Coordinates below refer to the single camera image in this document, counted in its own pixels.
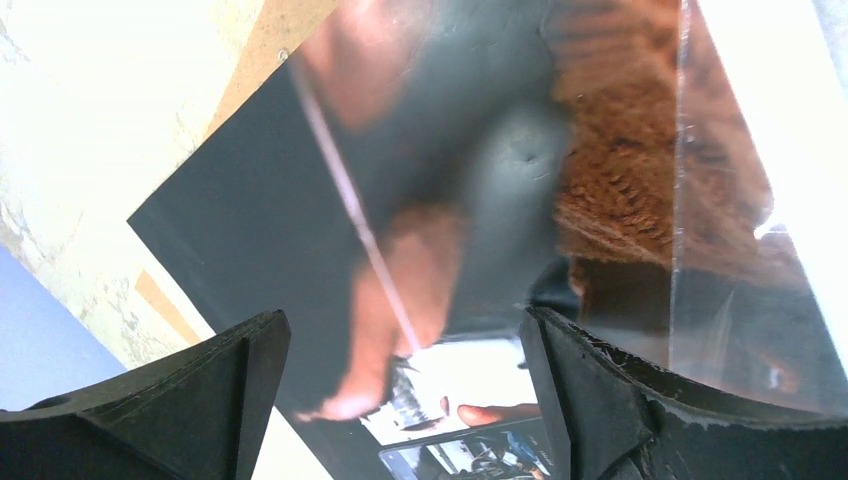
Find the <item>glossy printed photo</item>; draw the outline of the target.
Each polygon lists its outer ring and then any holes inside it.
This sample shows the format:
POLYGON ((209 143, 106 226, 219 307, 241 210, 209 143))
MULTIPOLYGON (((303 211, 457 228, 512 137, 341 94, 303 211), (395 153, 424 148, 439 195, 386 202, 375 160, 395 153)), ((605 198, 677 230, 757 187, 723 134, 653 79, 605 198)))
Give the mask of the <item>glossy printed photo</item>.
MULTIPOLYGON (((213 329, 286 311, 277 406, 333 478, 559 479, 528 307, 698 382, 669 365, 685 2, 344 1, 129 225, 213 329)), ((847 378, 847 5, 697 2, 847 378)))

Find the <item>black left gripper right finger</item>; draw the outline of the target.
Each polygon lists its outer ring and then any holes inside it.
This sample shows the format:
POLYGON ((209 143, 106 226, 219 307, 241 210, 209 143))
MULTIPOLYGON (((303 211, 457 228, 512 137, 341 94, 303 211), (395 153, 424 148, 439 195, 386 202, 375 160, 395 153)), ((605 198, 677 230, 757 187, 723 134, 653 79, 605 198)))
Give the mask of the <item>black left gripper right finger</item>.
POLYGON ((843 479, 847 423, 730 394, 528 307, 520 337, 559 479, 843 479))

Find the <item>clear acrylic frame sheet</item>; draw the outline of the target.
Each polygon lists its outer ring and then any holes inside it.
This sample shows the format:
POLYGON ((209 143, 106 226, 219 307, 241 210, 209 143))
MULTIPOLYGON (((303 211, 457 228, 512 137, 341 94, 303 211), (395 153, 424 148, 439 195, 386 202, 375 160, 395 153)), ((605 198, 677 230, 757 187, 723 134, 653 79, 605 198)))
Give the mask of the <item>clear acrylic frame sheet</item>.
POLYGON ((670 368, 845 415, 846 374, 697 1, 682 8, 677 106, 670 368))

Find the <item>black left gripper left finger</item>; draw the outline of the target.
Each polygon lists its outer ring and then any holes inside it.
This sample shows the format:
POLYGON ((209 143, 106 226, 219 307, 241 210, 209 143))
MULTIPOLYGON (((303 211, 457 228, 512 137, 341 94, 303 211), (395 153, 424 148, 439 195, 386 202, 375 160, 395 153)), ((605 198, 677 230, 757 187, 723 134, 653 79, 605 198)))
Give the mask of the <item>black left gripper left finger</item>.
POLYGON ((280 310, 1 415, 5 479, 248 479, 290 342, 280 310))

